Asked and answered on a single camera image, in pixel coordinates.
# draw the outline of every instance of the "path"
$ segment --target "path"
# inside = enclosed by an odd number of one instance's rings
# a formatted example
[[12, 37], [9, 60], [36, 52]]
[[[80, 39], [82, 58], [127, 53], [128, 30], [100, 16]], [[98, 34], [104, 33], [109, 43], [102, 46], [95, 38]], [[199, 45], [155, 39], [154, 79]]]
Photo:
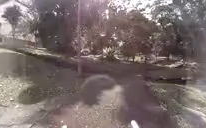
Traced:
[[136, 120], [142, 128], [173, 127], [141, 77], [76, 76], [71, 69], [0, 49], [0, 126], [127, 128]]

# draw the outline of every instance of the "foliage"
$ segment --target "foliage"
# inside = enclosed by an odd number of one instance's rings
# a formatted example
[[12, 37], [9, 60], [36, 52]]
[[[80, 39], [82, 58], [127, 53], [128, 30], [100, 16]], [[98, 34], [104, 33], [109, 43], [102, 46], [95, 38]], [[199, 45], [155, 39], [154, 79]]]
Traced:
[[6, 8], [4, 14], [2, 15], [2, 17], [5, 18], [11, 24], [13, 36], [15, 35], [15, 29], [18, 25], [21, 16], [22, 13], [20, 7], [16, 5]]
[[[82, 1], [81, 25], [90, 28], [97, 22], [107, 1]], [[38, 32], [43, 46], [57, 52], [74, 53], [72, 42], [76, 36], [77, 1], [34, 0], [38, 21], [33, 24], [31, 32]]]

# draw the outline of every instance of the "tree trunk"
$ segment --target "tree trunk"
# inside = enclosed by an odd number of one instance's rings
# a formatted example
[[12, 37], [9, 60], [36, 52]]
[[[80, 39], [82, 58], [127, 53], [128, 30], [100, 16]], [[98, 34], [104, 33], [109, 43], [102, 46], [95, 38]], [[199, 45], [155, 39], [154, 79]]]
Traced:
[[13, 38], [15, 38], [15, 29], [16, 29], [16, 26], [12, 26], [12, 36], [13, 36]]
[[135, 56], [133, 56], [132, 59], [133, 59], [133, 62], [135, 62]]

